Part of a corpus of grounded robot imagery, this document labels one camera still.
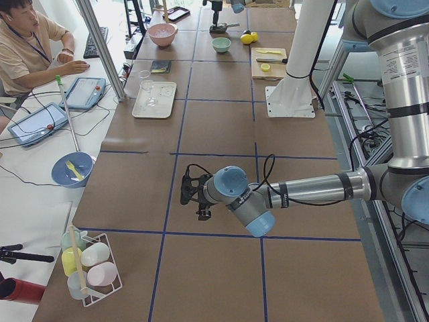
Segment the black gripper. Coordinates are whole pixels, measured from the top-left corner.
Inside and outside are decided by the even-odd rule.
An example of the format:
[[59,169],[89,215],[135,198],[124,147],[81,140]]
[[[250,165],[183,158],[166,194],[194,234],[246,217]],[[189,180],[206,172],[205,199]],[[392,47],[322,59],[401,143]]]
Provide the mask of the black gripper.
[[211,2],[211,9],[214,11],[213,17],[212,17],[212,25],[211,30],[217,31],[218,30],[218,22],[219,22],[219,12],[223,9],[223,1],[222,0],[210,0]]
[[211,203],[207,200],[204,195],[205,184],[208,179],[200,179],[198,183],[197,193],[198,193],[198,208],[196,212],[199,221],[207,221],[211,218],[210,206]]

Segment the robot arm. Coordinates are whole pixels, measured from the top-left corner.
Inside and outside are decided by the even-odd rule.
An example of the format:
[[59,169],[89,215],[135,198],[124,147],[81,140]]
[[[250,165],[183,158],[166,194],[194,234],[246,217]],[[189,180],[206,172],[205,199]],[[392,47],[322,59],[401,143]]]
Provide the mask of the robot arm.
[[385,201],[410,219],[428,222],[428,2],[349,1],[343,38],[377,53],[385,93],[393,156],[385,164],[336,174],[270,183],[249,182],[227,166],[182,188],[182,204],[198,203],[198,218],[224,205],[254,237],[275,224],[272,210],[292,205],[325,207],[363,199]]
[[[212,25],[209,32],[213,34],[225,33],[228,28],[238,27],[240,23],[219,23],[219,13],[223,10],[223,1],[209,0],[211,9],[213,10]],[[231,8],[234,13],[241,13],[244,8],[253,1],[231,0]]]

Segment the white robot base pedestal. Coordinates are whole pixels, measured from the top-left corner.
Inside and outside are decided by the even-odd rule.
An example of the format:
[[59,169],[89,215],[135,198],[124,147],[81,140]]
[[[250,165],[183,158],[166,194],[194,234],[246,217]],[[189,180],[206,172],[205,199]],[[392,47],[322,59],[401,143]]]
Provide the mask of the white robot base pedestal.
[[303,1],[292,47],[286,64],[286,75],[266,99],[271,118],[315,117],[312,106],[310,75],[330,25],[336,1]]

